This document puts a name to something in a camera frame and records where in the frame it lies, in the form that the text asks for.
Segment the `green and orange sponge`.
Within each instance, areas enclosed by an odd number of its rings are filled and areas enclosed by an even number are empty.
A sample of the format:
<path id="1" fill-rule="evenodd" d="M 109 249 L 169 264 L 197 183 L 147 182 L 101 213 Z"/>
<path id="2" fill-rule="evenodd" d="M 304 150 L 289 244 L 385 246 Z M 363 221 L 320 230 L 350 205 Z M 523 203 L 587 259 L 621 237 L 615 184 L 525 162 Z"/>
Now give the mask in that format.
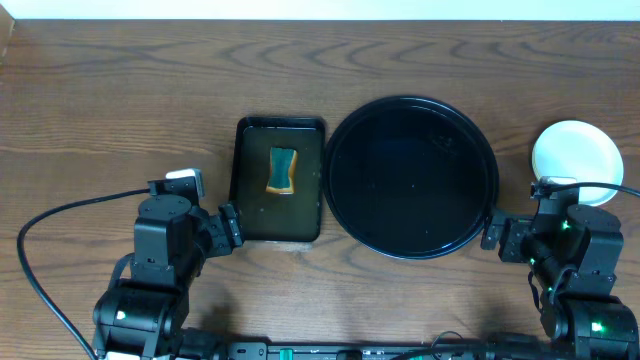
<path id="1" fill-rule="evenodd" d="M 294 176 L 298 159 L 295 149 L 272 147 L 269 154 L 270 172 L 266 191 L 273 194 L 295 193 Z"/>

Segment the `light blue plate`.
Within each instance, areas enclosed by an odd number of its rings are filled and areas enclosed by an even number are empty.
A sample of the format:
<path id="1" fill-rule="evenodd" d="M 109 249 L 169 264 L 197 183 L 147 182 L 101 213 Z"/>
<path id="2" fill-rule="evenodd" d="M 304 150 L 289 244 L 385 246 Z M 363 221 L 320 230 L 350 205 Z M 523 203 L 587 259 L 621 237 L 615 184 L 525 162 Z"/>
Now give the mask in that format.
<path id="1" fill-rule="evenodd" d="M 547 127 L 534 143 L 531 166 L 537 179 L 561 177 L 613 185 L 621 185 L 624 179 L 622 156 L 613 140 L 578 120 Z"/>

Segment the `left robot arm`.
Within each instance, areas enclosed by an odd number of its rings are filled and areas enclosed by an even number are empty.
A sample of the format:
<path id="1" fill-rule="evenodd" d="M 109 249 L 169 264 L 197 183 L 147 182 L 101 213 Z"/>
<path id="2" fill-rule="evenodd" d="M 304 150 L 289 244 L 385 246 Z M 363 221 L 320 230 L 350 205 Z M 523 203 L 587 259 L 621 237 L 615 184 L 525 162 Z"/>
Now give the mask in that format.
<path id="1" fill-rule="evenodd" d="M 230 203 L 211 215 L 179 195 L 143 201 L 134 224 L 134 252 L 119 260 L 94 308 L 97 357 L 213 355 L 214 350 L 182 349 L 189 288 L 208 259 L 227 256 L 243 243 Z"/>

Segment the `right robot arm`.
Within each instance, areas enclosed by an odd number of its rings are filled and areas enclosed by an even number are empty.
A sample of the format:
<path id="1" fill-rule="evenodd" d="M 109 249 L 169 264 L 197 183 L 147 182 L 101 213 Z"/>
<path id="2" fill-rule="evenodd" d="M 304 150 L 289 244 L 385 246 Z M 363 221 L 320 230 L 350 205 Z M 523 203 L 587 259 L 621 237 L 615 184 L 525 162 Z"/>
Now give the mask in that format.
<path id="1" fill-rule="evenodd" d="M 612 294 L 624 240 L 618 218 L 573 204 L 534 216 L 495 212 L 481 247 L 529 266 L 534 305 L 551 348 L 575 359 L 637 359 L 639 327 Z"/>

